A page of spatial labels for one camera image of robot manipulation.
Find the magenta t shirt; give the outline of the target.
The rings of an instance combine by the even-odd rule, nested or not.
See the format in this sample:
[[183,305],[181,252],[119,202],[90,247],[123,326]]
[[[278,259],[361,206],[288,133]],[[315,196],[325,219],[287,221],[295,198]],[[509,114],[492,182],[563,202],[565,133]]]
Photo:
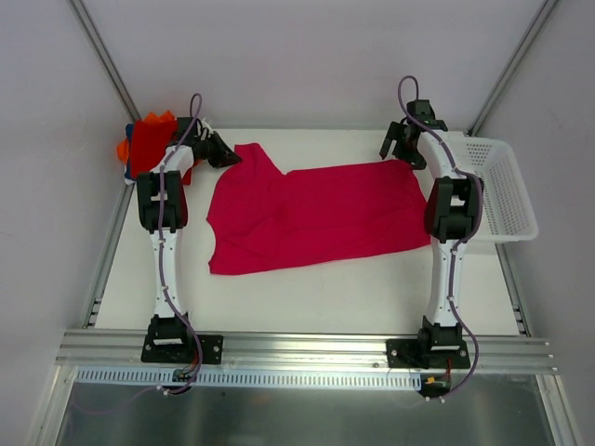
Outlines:
[[416,250],[430,244],[426,199],[410,166],[390,160],[277,168],[257,143],[218,180],[206,220],[208,266],[237,276]]

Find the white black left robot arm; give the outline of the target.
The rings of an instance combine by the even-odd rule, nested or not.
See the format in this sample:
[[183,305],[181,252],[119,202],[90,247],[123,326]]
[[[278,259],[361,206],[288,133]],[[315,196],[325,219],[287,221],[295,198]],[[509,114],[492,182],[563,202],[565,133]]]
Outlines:
[[180,294],[181,242],[189,212],[184,187],[201,162],[220,169],[242,158],[207,123],[152,117],[130,131],[130,176],[136,182],[139,223],[147,231],[155,268],[155,304],[143,342],[146,363],[220,362],[222,338],[195,335]]

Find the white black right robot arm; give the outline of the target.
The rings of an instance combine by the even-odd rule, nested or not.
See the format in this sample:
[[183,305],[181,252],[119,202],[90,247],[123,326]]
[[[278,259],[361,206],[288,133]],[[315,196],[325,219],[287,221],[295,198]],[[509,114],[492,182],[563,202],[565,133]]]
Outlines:
[[447,126],[426,99],[402,106],[405,117],[392,122],[380,156],[392,155],[415,170],[428,169],[433,184],[423,216],[430,236],[430,301],[416,338],[386,342],[391,369],[470,368],[463,334],[469,329],[458,309],[464,254],[483,217],[483,183],[456,165],[446,143]]

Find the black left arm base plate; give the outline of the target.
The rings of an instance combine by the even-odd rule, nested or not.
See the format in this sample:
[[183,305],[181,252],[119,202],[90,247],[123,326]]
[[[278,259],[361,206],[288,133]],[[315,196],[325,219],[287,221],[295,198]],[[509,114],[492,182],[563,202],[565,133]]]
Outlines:
[[224,338],[221,335],[200,334],[198,339],[201,348],[196,346],[192,336],[186,339],[146,337],[140,353],[140,361],[184,365],[198,362],[207,365],[221,364]]

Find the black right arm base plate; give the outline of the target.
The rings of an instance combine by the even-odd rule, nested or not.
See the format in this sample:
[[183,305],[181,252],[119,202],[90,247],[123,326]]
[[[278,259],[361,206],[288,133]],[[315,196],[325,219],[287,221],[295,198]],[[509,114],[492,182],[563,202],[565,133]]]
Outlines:
[[422,347],[416,339],[392,338],[386,341],[387,361],[391,369],[454,369],[468,370],[468,346],[462,341],[457,346]]

